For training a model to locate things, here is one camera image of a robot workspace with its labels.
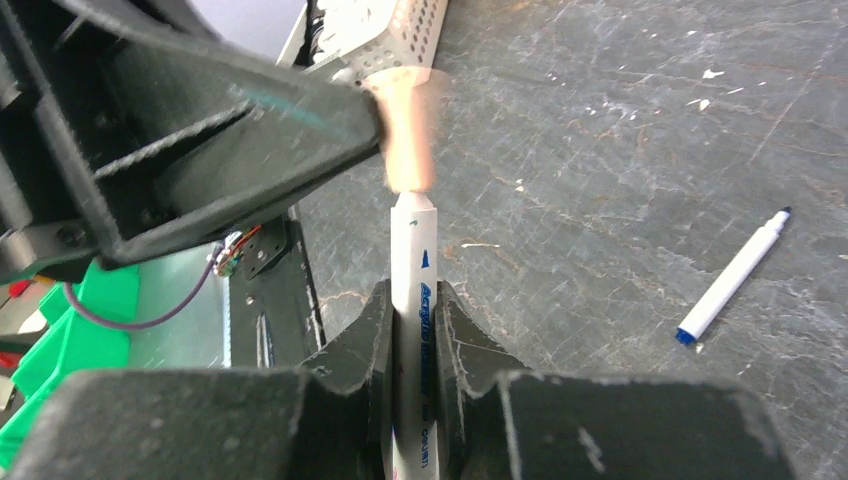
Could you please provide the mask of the peach pen cap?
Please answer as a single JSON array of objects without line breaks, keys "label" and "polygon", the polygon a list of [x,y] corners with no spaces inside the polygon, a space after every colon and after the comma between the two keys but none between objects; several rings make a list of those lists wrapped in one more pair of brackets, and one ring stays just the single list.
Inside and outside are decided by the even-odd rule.
[{"label": "peach pen cap", "polygon": [[392,67],[367,76],[363,86],[377,101],[383,122],[380,149],[389,189],[427,193],[436,181],[432,143],[449,80],[420,66]]}]

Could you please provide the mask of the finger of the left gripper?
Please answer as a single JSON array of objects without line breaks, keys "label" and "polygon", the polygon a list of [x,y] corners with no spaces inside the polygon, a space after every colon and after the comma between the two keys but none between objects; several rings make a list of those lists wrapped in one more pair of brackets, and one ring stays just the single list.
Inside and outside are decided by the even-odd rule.
[{"label": "finger of the left gripper", "polygon": [[183,1],[37,1],[33,74],[48,145],[119,265],[282,214],[382,133],[370,94],[227,45]]}]

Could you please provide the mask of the white pen blue end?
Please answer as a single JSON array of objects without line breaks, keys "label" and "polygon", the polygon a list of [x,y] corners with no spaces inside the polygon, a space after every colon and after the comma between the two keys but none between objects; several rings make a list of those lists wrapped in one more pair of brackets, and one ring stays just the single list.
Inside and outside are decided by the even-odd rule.
[{"label": "white pen blue end", "polygon": [[763,224],[728,263],[704,295],[677,326],[675,339],[689,346],[696,343],[731,297],[758,266],[780,237],[791,217],[784,207]]}]

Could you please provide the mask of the white pen pink tip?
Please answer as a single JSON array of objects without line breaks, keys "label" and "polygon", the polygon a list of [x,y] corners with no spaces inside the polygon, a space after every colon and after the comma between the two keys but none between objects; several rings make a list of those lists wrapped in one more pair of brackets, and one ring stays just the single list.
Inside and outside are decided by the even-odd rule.
[{"label": "white pen pink tip", "polygon": [[438,479],[435,314],[438,210],[401,193],[390,211],[394,479]]}]

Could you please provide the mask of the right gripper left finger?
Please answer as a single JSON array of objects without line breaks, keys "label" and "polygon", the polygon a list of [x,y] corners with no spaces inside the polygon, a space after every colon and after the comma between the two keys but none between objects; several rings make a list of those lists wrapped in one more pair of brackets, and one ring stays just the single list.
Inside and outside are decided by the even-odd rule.
[{"label": "right gripper left finger", "polygon": [[388,479],[387,281],[292,368],[93,370],[37,416],[10,479]]}]

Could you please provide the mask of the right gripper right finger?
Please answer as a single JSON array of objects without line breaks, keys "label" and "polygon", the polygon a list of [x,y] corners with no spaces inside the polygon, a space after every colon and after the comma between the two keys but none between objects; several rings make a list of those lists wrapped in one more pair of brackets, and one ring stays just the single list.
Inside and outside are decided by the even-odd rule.
[{"label": "right gripper right finger", "polygon": [[791,479],[759,398],[718,379],[533,370],[438,286],[447,479]]}]

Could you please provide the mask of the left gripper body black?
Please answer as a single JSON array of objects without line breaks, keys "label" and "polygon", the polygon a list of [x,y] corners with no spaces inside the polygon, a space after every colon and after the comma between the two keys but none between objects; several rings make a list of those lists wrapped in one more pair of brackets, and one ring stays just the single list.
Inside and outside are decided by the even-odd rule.
[{"label": "left gripper body black", "polygon": [[187,1],[1,5],[1,279],[79,281],[212,241],[219,38]]}]

